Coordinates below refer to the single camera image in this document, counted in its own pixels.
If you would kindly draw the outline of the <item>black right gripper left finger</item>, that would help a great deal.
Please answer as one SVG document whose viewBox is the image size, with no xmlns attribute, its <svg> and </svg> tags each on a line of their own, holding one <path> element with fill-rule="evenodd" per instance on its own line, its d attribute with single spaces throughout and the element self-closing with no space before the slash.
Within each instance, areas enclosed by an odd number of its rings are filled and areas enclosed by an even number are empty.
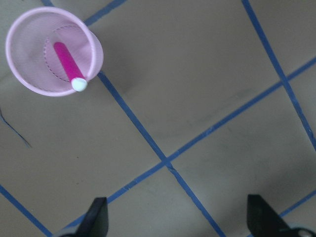
<svg viewBox="0 0 316 237">
<path fill-rule="evenodd" d="M 106 237 L 109 230 L 108 202 L 106 197 L 96 197 L 83 221 L 75 229 L 61 231 L 60 237 Z"/>
</svg>

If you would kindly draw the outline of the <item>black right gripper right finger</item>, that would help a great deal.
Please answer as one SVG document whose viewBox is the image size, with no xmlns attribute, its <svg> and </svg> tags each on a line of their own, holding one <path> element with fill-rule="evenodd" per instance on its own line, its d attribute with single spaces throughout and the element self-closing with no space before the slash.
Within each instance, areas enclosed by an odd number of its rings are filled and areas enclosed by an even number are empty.
<svg viewBox="0 0 316 237">
<path fill-rule="evenodd" d="M 247 197 L 247 227 L 254 237 L 298 237 L 260 195 Z"/>
</svg>

